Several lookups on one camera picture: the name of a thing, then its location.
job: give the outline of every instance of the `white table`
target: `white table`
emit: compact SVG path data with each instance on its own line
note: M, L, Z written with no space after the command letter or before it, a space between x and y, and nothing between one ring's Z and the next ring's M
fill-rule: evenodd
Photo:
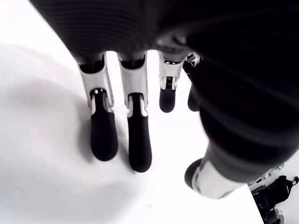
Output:
M128 165L127 110L117 57L108 52L119 152L96 160L90 110L76 63L25 0L0 3L0 223L262 224L247 186L221 200L184 182L207 138L187 107L182 72L176 107L159 109L157 52L148 53L149 133L153 162L144 174Z

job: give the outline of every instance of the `robotic hand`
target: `robotic hand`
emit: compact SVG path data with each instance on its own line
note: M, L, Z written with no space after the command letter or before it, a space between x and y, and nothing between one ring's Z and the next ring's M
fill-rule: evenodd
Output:
M285 0L30 0L78 63L91 108L91 148L117 152L105 52L118 53L128 109L129 161L151 164L146 51L159 51L160 108L171 112L182 67L188 105L210 139L186 183L222 198L299 145L299 3Z

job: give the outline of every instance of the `black rubber fingertip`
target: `black rubber fingertip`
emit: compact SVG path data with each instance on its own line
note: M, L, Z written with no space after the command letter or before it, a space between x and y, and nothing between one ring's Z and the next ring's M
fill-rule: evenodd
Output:
M199 111L199 102L196 99L195 90L193 85L190 88L189 97L188 97L188 107L191 111L197 112Z
M128 118L129 162L133 170L143 173L152 161L148 117L134 114Z
M98 107L91 116L91 149L100 161L109 161L115 157L118 149L114 114Z
M202 159L199 159L199 160L196 160L195 162L193 162L187 168L187 170L185 172L185 182L190 188L192 188L192 178L193 178L194 172L195 172L196 168L200 166L201 160Z
M160 109L164 113L170 113L176 104L176 90L172 89L160 89Z

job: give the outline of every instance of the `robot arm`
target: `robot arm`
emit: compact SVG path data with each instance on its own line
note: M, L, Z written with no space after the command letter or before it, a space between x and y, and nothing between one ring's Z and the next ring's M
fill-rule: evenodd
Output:
M210 139L186 182L221 198L290 158L299 145L298 3L199 0L30 0L78 63L91 108L91 147L117 152L105 52L119 55L129 160L151 164L146 51L159 51L160 108L171 112L183 67L188 105Z

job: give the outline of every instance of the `white background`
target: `white background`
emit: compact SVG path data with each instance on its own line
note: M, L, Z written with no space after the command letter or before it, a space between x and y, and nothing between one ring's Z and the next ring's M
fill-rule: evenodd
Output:
M117 57L108 52L119 152L96 160L90 110L72 56L26 0L0 2L0 223L259 224L247 186L225 199L201 197L184 182L205 154L198 113L187 107L182 72L176 107L159 109L157 52L148 53L150 170L128 165L127 110Z

